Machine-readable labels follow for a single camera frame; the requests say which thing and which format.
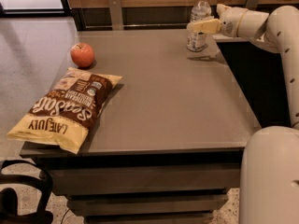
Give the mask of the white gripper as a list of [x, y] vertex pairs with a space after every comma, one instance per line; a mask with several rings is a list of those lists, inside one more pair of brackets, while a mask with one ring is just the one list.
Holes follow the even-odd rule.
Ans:
[[237, 30], [243, 15], [248, 10], [243, 7], [229, 7], [217, 4], [218, 19], [207, 21], [192, 21], [187, 25], [187, 30], [193, 33], [216, 34], [221, 31], [223, 35], [237, 37]]

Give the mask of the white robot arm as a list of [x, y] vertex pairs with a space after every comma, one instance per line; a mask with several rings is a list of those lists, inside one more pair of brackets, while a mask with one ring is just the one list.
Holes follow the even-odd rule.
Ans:
[[217, 5], [217, 19], [191, 21], [190, 32], [242, 38], [275, 53], [278, 82], [261, 104], [271, 121], [244, 149], [239, 192], [239, 224], [299, 224], [299, 10], [272, 12]]

